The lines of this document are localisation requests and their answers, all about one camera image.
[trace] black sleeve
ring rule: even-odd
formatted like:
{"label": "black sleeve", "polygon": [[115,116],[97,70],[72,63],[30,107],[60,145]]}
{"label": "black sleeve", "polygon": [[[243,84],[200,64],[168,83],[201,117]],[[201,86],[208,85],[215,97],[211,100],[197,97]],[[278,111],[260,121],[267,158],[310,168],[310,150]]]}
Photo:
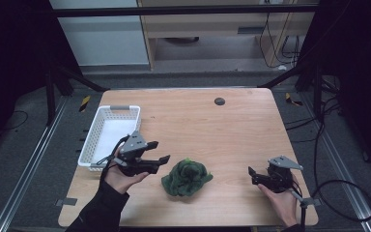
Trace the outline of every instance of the black sleeve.
{"label": "black sleeve", "polygon": [[305,230],[302,229],[302,227],[300,227],[300,225],[296,224],[296,225],[293,225],[291,227],[288,227],[284,230],[282,230],[282,232],[303,232]]}
{"label": "black sleeve", "polygon": [[104,168],[101,173],[95,197],[83,208],[66,232],[119,231],[120,214],[129,196],[127,193],[119,193],[104,181],[107,170]]}

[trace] green cloth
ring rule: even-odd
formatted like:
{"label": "green cloth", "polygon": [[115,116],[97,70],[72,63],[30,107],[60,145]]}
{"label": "green cloth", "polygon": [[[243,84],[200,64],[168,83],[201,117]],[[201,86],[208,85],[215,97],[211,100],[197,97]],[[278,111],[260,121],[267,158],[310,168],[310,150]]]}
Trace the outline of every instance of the green cloth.
{"label": "green cloth", "polygon": [[184,159],[167,176],[161,178],[161,183],[170,195],[191,196],[212,179],[213,175],[207,173],[202,163]]}

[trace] hand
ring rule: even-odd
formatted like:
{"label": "hand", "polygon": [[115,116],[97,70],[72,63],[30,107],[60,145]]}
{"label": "hand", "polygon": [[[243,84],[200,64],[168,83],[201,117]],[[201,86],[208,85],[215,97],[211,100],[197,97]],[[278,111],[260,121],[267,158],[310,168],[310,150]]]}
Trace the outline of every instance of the hand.
{"label": "hand", "polygon": [[286,228],[297,224],[297,198],[289,190],[275,193],[261,184],[258,185],[258,188],[268,197],[273,209]]}
{"label": "hand", "polygon": [[110,162],[109,167],[104,181],[121,194],[125,194],[132,185],[143,181],[149,175],[149,173],[143,172],[132,177],[126,176],[114,160]]}

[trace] table top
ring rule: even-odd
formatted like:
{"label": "table top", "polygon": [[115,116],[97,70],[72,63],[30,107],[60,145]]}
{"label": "table top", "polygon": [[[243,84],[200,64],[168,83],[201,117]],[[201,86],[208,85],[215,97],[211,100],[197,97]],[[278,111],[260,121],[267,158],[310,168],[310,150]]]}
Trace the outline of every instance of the table top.
{"label": "table top", "polygon": [[[224,105],[214,100],[223,98]],[[268,198],[251,184],[248,166],[267,175],[268,159],[278,156],[297,162],[288,135],[269,89],[147,89],[115,90],[103,94],[100,105],[139,105],[140,133],[158,147],[144,160],[171,155],[156,175],[128,190],[121,226],[252,226],[280,224]],[[161,178],[186,158],[203,163],[214,178],[190,197],[170,196]],[[309,196],[299,170],[293,170],[303,196]],[[69,226],[93,198],[99,172],[78,166],[59,224]],[[300,207],[297,209],[300,219]],[[306,224],[318,216],[313,206]]]}

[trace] white plastic basket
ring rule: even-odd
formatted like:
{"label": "white plastic basket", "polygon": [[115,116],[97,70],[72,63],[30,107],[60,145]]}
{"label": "white plastic basket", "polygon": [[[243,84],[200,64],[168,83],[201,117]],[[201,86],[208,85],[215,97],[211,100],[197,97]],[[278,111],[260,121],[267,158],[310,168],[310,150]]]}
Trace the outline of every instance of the white plastic basket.
{"label": "white plastic basket", "polygon": [[104,105],[98,108],[78,160],[80,166],[101,171],[106,162],[96,163],[109,156],[117,142],[140,130],[140,107],[137,105]]}

